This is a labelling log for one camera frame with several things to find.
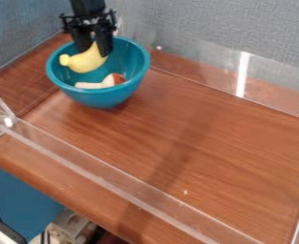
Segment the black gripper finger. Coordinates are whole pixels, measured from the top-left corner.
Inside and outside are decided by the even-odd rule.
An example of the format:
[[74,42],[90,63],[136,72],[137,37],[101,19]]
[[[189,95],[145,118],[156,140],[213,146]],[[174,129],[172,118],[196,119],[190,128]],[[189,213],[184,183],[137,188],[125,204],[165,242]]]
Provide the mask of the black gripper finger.
[[90,48],[93,43],[90,32],[88,30],[74,29],[70,35],[78,51],[80,52],[86,51]]
[[102,57],[108,56],[113,50],[113,31],[112,25],[94,27],[94,41],[97,44],[98,52]]

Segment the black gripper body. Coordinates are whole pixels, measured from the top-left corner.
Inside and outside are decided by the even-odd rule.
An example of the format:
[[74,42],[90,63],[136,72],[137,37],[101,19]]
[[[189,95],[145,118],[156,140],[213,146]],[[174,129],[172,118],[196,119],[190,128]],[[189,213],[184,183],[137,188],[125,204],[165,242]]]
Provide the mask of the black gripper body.
[[70,32],[73,29],[94,29],[94,26],[117,29],[116,11],[106,7],[105,0],[69,0],[72,15],[60,15],[62,29]]

